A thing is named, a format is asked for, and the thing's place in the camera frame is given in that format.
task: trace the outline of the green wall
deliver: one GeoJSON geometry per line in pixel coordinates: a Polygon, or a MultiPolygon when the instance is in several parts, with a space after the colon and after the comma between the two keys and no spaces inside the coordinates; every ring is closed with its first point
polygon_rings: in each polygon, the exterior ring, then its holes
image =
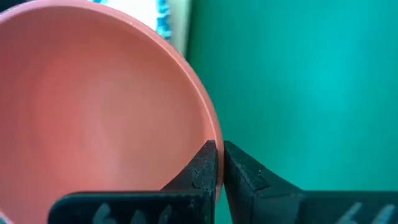
{"type": "Polygon", "coordinates": [[[398,190],[398,1],[193,0],[187,58],[224,138],[283,178],[398,190]]]}

